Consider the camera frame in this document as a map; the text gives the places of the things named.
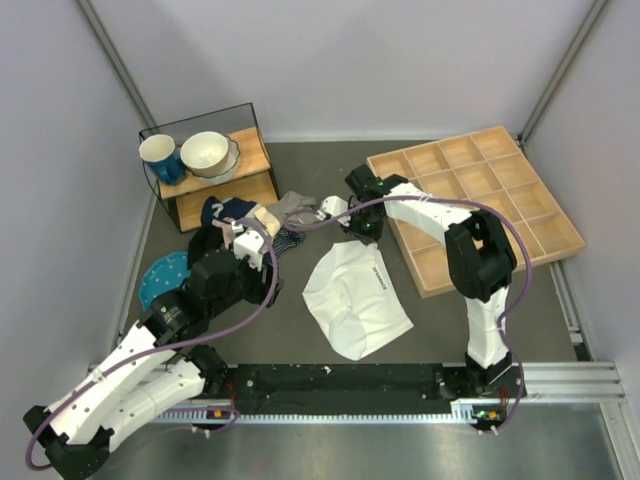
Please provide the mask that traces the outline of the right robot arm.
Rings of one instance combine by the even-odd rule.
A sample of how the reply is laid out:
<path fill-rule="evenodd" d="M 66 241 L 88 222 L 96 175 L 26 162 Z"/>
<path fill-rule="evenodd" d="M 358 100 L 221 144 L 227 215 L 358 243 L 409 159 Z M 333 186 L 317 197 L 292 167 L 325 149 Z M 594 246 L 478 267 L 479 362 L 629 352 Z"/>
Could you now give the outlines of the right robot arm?
<path fill-rule="evenodd" d="M 500 316 L 517 266 L 517 259 L 496 214 L 437 199 L 408 179 L 393 174 L 385 179 L 367 165 L 345 178 L 362 208 L 349 215 L 345 231 L 361 240 L 376 241 L 385 218 L 402 221 L 433 237 L 445 250 L 448 275 L 465 299 L 469 340 L 465 353 L 466 380 L 476 394 L 498 389 L 511 367 Z"/>

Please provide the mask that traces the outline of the white underwear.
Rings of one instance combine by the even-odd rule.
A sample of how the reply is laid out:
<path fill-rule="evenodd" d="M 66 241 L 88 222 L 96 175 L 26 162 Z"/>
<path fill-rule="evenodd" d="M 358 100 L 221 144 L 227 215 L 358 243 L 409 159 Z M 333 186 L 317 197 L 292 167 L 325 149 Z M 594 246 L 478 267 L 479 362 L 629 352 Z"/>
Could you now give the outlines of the white underwear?
<path fill-rule="evenodd" d="M 359 361 L 410 331 L 375 244 L 335 243 L 319 260 L 302 292 L 331 348 Z"/>

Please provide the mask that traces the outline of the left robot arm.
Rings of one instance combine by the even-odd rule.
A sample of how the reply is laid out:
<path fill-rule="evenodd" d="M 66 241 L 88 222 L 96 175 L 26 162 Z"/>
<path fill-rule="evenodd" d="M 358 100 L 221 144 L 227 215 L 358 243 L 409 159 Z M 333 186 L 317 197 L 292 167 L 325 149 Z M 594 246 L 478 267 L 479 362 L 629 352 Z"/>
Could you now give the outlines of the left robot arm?
<path fill-rule="evenodd" d="M 177 288 L 156 297 L 114 350 L 69 394 L 23 417 L 48 467 L 87 479 L 132 433 L 176 404 L 227 392 L 228 365 L 206 336 L 210 322 L 241 301 L 269 308 L 279 290 L 275 259 L 211 251 Z"/>

